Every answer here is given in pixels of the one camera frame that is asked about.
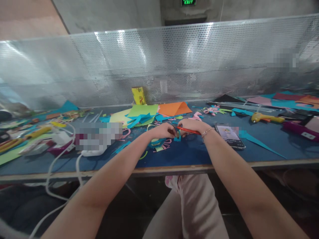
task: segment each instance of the silver bracelet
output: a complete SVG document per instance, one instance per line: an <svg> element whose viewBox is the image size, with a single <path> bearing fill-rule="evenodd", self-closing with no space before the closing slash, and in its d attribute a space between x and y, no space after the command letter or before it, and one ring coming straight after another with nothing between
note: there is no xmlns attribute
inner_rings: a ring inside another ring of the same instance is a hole
<svg viewBox="0 0 319 239"><path fill-rule="evenodd" d="M204 138L204 136L207 135L207 133L208 133L210 130L212 130L212 129L214 129L214 128L210 128L210 129L204 131L204 133L202 133L202 138Z"/></svg>

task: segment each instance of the glue gun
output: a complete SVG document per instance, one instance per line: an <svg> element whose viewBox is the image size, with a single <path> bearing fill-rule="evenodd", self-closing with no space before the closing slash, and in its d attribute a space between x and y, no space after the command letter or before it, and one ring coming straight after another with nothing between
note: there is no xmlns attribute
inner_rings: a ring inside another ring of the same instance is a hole
<svg viewBox="0 0 319 239"><path fill-rule="evenodd" d="M262 113L258 113L258 112L254 113L252 115L252 122L257 123L260 120L265 120L267 122L275 121L278 123L282 123L282 122L284 122L285 119L282 117L263 115Z"/></svg>

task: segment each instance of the green exit sign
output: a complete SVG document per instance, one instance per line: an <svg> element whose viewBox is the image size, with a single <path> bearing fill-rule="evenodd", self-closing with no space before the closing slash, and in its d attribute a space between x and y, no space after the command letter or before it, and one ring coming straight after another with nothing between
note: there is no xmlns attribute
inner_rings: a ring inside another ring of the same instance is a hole
<svg viewBox="0 0 319 239"><path fill-rule="evenodd" d="M181 6L195 6L196 0L180 0Z"/></svg>

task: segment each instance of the blue table surface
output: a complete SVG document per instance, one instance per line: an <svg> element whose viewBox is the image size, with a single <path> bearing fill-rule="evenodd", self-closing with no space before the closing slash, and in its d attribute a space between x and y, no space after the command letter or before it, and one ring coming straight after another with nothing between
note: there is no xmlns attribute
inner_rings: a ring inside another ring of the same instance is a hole
<svg viewBox="0 0 319 239"><path fill-rule="evenodd" d="M200 110L199 108L192 108L192 106L207 107L206 102L190 102L188 106L193 111L184 118L192 117L192 115ZM103 114L115 113L121 110L129 109L131 107L110 107L103 108ZM96 113L101 111L101 108L93 110ZM311 158L319 158L319 144L311 142L308 139L284 131L281 124L259 122L253 124L250 116L239 117L231 116L230 114L217 113L216 116L211 114L204 114L202 120L212 126L215 123L228 123L230 126L239 126L241 130L246 130L250 135L259 139L271 149L285 156L287 159L262 148L250 141L242 139L246 145L246 149L237 151L247 162L262 162L262 161L282 161L282 160L304 160ZM278 115L280 111L275 113L265 113ZM76 120L72 123L75 127L82 122L82 119ZM99 170L105 163L107 163L116 154L112 153L128 140L133 141L137 136L144 133L146 126L133 128L130 136L132 138L125 138L125 142L116 141L112 144L104 154L94 157L82 157L80 161L81 171ZM202 165L211 164L205 145L202 142L201 136L189 135L183 138L181 142L173 141L170 148L154 153L153 149L147 148L148 153L146 157L137 163L137 168L144 167L163 167L163 166L181 166L181 165ZM76 151L69 155L64 155L57 160L53 167L53 172L74 172L75 161L78 157ZM47 173L49 165L55 157L50 153L42 153L36 156L19 157L7 164L0 166L0 176L3 175L21 175L21 174L38 174Z"/></svg>

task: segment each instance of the perforated metal panel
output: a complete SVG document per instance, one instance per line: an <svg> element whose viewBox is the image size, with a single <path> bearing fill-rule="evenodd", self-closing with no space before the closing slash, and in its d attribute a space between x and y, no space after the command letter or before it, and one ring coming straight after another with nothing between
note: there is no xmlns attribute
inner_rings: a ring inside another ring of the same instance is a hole
<svg viewBox="0 0 319 239"><path fill-rule="evenodd" d="M149 103L313 87L318 26L309 15L4 41L0 78L34 109L127 105L135 86Z"/></svg>

